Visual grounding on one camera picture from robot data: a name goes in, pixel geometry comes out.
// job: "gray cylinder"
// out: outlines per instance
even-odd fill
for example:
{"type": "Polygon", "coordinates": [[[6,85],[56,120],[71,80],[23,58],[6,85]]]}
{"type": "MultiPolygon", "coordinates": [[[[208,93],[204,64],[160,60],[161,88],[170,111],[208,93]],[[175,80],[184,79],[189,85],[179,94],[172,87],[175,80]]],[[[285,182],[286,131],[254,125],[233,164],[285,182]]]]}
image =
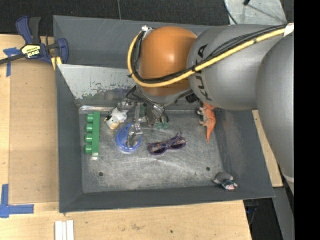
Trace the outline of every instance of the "gray cylinder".
{"type": "MultiPolygon", "coordinates": [[[[266,25],[213,27],[194,43],[187,66],[206,59],[222,44],[242,35],[270,28],[266,25]]],[[[261,61],[281,36],[254,44],[189,77],[195,95],[202,101],[226,110],[257,109],[256,81],[261,61]]]]}
{"type": "Polygon", "coordinates": [[[257,76],[256,98],[266,137],[289,182],[294,182],[294,34],[265,56],[257,76]]]}

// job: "wooden board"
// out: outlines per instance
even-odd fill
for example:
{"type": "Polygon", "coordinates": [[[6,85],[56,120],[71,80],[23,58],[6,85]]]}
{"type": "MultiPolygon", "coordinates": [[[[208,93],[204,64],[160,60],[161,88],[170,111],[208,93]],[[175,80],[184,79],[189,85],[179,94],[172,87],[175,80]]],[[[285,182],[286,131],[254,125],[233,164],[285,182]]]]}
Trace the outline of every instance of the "wooden board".
{"type": "MultiPolygon", "coordinates": [[[[19,35],[0,35],[0,51],[19,49],[24,44],[19,35]]],[[[2,74],[6,69],[6,64],[1,66],[2,74]]],[[[4,120],[9,120],[10,111],[10,135],[3,137],[7,141],[3,149],[7,151],[10,139],[9,203],[56,202],[59,184],[55,71],[44,62],[22,58],[11,63],[10,77],[1,78],[10,81],[10,92],[7,85],[3,97],[6,110],[1,111],[7,115],[4,120]]],[[[9,132],[8,122],[4,126],[9,132]]],[[[8,163],[6,154],[1,157],[1,164],[8,163]]],[[[3,171],[8,174],[8,167],[3,171]]]]}
{"type": "Polygon", "coordinates": [[[262,126],[262,123],[260,120],[259,112],[257,110],[255,110],[252,113],[253,113],[256,129],[259,134],[263,154],[265,157],[266,166],[268,167],[268,171],[270,174],[272,186],[274,188],[283,187],[284,183],[281,178],[277,159],[276,159],[275,154],[273,153],[271,146],[267,140],[266,133],[263,129],[263,126],[262,126]]]}
{"type": "Polygon", "coordinates": [[[75,240],[251,240],[242,201],[173,207],[74,212],[58,203],[35,205],[33,215],[0,219],[0,240],[54,239],[55,221],[74,221],[75,240]]]}

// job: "yellow cable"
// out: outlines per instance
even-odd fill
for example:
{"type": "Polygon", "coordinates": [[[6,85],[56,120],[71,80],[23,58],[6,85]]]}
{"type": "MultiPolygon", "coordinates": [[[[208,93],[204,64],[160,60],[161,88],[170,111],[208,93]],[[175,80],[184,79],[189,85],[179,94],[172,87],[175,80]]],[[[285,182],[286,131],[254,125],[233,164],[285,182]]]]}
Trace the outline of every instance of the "yellow cable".
{"type": "MultiPolygon", "coordinates": [[[[282,28],[282,29],[273,31],[273,32],[271,32],[271,33],[264,34],[264,35],[262,35],[262,36],[260,36],[260,37],[257,37],[257,38],[254,39],[254,40],[247,41],[247,42],[245,42],[245,43],[243,43],[243,44],[241,44],[241,45],[239,45],[239,46],[237,46],[237,47],[235,47],[235,48],[233,48],[233,49],[230,49],[230,50],[226,51],[225,53],[223,53],[223,54],[221,54],[221,55],[219,55],[219,56],[217,56],[217,57],[215,57],[215,58],[207,61],[207,62],[204,63],[204,64],[201,64],[201,65],[199,65],[199,66],[196,66],[196,67],[194,68],[194,70],[195,70],[196,72],[199,72],[199,71],[201,71],[201,70],[203,70],[203,69],[205,69],[205,68],[207,68],[207,67],[209,67],[209,66],[212,66],[212,65],[215,64],[215,63],[218,63],[219,61],[224,60],[225,58],[227,58],[227,57],[229,57],[229,56],[231,56],[231,55],[233,55],[233,54],[235,54],[235,53],[237,53],[237,52],[240,52],[240,51],[244,50],[245,48],[248,48],[248,47],[250,47],[250,46],[252,46],[252,45],[254,45],[254,44],[260,43],[260,42],[265,41],[265,40],[267,40],[267,39],[270,39],[270,38],[273,38],[273,37],[282,35],[282,34],[285,33],[285,30],[286,30],[286,28],[282,28]]],[[[177,82],[179,82],[179,81],[181,81],[181,80],[183,80],[183,79],[186,79],[186,78],[188,78],[188,77],[190,77],[190,76],[192,76],[193,74],[196,73],[196,72],[194,72],[194,71],[189,71],[189,72],[186,72],[186,73],[184,73],[183,75],[180,75],[180,76],[178,76],[178,77],[176,77],[176,78],[174,78],[174,79],[171,79],[171,80],[168,80],[168,81],[164,81],[164,82],[158,82],[158,83],[145,83],[145,82],[140,81],[140,80],[133,74],[134,71],[133,71],[132,65],[131,65],[132,52],[133,52],[133,50],[134,50],[134,46],[135,46],[135,44],[136,44],[136,42],[137,42],[137,39],[138,39],[138,37],[139,37],[140,34],[141,34],[141,32],[134,38],[134,40],[133,40],[133,42],[132,42],[132,44],[131,44],[131,46],[130,46],[130,48],[129,48],[128,58],[127,58],[129,72],[130,72],[130,74],[132,75],[132,79],[133,79],[138,85],[140,85],[140,86],[142,86],[142,87],[148,87],[148,88],[165,87],[165,86],[169,86],[169,85],[175,84],[175,83],[177,83],[177,82]]]]}

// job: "blue tape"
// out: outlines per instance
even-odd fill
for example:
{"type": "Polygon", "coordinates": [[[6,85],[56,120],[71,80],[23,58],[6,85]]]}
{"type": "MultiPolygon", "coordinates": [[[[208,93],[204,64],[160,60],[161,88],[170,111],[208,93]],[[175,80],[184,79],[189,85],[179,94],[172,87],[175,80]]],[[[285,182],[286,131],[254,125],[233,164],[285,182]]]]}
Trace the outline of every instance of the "blue tape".
{"type": "Polygon", "coordinates": [[[7,219],[10,215],[34,213],[34,204],[8,205],[8,200],[9,184],[5,184],[2,186],[0,218],[7,219]]]}
{"type": "MultiPolygon", "coordinates": [[[[21,51],[19,49],[15,48],[9,48],[9,49],[4,49],[3,52],[5,53],[5,55],[9,57],[11,57],[12,55],[19,55],[21,54],[21,51]]],[[[8,62],[7,66],[6,66],[6,77],[10,77],[11,76],[11,62],[8,62]]]]}

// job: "gray bin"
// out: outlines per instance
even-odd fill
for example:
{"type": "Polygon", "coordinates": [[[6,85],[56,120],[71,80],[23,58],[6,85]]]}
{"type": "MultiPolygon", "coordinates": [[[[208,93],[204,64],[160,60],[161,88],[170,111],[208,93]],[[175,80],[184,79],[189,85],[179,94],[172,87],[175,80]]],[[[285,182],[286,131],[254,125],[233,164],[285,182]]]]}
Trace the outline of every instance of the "gray bin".
{"type": "MultiPolygon", "coordinates": [[[[123,98],[132,83],[119,84],[117,88],[112,83],[108,87],[106,80],[110,78],[102,79],[100,74],[103,70],[107,74],[124,74],[129,45],[144,25],[153,28],[180,26],[196,35],[210,28],[54,17],[54,37],[66,38],[70,50],[68,64],[56,69],[60,212],[274,197],[251,111],[218,110],[216,128],[208,144],[206,129],[197,122],[199,118],[195,109],[199,104],[180,100],[167,108],[171,119],[168,130],[144,127],[142,145],[135,153],[125,155],[117,150],[113,142],[116,132],[110,132],[103,118],[123,98]],[[85,77],[88,72],[91,79],[85,77]],[[94,80],[98,84],[103,82],[104,87],[98,91],[90,89],[93,85],[86,85],[86,82],[94,80]],[[78,84],[82,84],[82,89],[76,88],[78,84]],[[85,115],[95,108],[102,110],[98,160],[92,160],[83,152],[85,115]],[[180,152],[167,151],[155,158],[146,151],[146,142],[162,141],[180,131],[187,140],[187,146],[180,152]],[[219,171],[233,175],[239,187],[227,191],[213,183],[219,171]]],[[[127,124],[132,118],[130,113],[127,124]]]]}

